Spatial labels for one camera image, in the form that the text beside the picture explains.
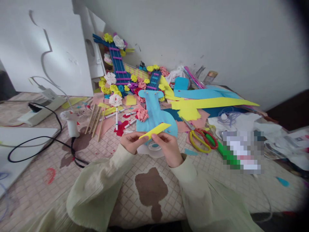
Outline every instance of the cuff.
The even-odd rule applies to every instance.
[[[176,168],[170,168],[179,182],[190,182],[197,176],[195,167],[186,154],[181,154],[184,162]]]

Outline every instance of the red scissors handle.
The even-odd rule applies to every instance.
[[[205,143],[207,143],[207,144],[210,146],[211,149],[214,150],[214,149],[217,149],[217,148],[218,148],[218,141],[217,141],[217,139],[216,139],[211,133],[209,133],[208,131],[205,131],[205,130],[203,130],[203,129],[195,129],[195,131],[198,132],[198,133],[202,136],[202,138],[204,139]],[[205,134],[208,134],[208,135],[210,135],[210,136],[212,137],[212,139],[215,141],[215,146],[213,146],[213,145],[208,141],[208,139],[205,137]]]

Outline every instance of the white marker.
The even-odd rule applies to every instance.
[[[137,119],[134,119],[132,122],[130,122],[129,124],[127,124],[125,126],[125,129],[128,128],[129,126],[131,126],[132,124],[134,124],[137,121]]]
[[[129,116],[131,114],[136,114],[136,111],[135,112],[131,112],[131,113],[127,113],[126,116]]]
[[[110,118],[110,117],[112,117],[114,115],[116,115],[116,112],[106,116],[104,119],[108,119],[108,118]]]
[[[116,130],[118,130],[118,106],[116,107]]]

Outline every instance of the black cable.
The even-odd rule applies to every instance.
[[[74,161],[75,161],[75,164],[76,164],[77,166],[79,166],[80,168],[84,168],[84,166],[78,164],[78,163],[76,162],[76,160],[78,160],[78,161],[80,161],[80,162],[82,162],[82,163],[88,165],[88,164],[89,164],[88,162],[83,161],[83,160],[81,160],[81,159],[78,159],[78,158],[75,156],[75,150],[73,149],[73,142],[74,142],[75,139],[76,139],[75,137],[72,138],[71,146],[65,144],[64,142],[61,142],[61,141],[57,140],[57,137],[58,137],[58,136],[61,134],[61,132],[62,132],[62,124],[61,124],[61,122],[60,122],[60,120],[59,120],[57,114],[56,114],[54,111],[52,111],[51,109],[49,109],[49,108],[47,108],[46,106],[43,106],[43,105],[41,105],[41,104],[34,103],[34,102],[31,102],[30,104],[39,105],[39,106],[44,107],[44,108],[48,109],[49,111],[51,111],[51,112],[56,116],[56,119],[57,119],[57,121],[58,121],[58,123],[59,123],[59,125],[60,125],[60,131],[59,131],[59,133],[58,133],[54,138],[53,138],[53,137],[49,137],[49,136],[40,136],[40,137],[36,137],[36,138],[30,139],[30,140],[28,140],[28,141],[26,141],[26,142],[23,142],[23,143],[17,145],[16,147],[13,148],[13,150],[10,151],[10,153],[9,153],[8,156],[7,156],[7,160],[8,160],[9,162],[11,162],[11,163],[19,163],[19,162],[23,162],[23,161],[25,161],[25,160],[31,159],[32,157],[34,157],[34,156],[40,154],[41,152],[43,152],[43,151],[45,151],[47,148],[49,148],[49,147],[54,143],[54,141],[57,141],[57,142],[59,142],[59,143],[63,144],[64,146],[66,146],[66,147],[68,147],[68,148],[71,149],[72,156],[74,157]],[[30,157],[28,157],[28,158],[26,158],[26,159],[22,159],[22,160],[18,160],[18,161],[13,161],[13,160],[11,160],[11,154],[13,153],[13,151],[14,151],[16,148],[20,147],[21,145],[23,145],[23,144],[25,144],[25,143],[27,143],[27,142],[30,142],[30,141],[32,141],[32,140],[39,139],[39,138],[49,138],[49,139],[52,139],[52,141],[51,141],[46,147],[44,147],[42,150],[40,150],[38,153],[34,154],[33,156],[30,156]]]

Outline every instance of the person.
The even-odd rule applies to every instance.
[[[109,160],[86,166],[68,195],[30,220],[25,231],[107,231],[125,174],[130,170],[137,148],[148,141],[144,132],[123,135]],[[254,223],[240,196],[197,170],[178,148],[177,138],[167,133],[151,135],[162,148],[166,162],[179,180],[183,205],[192,231],[262,231]]]

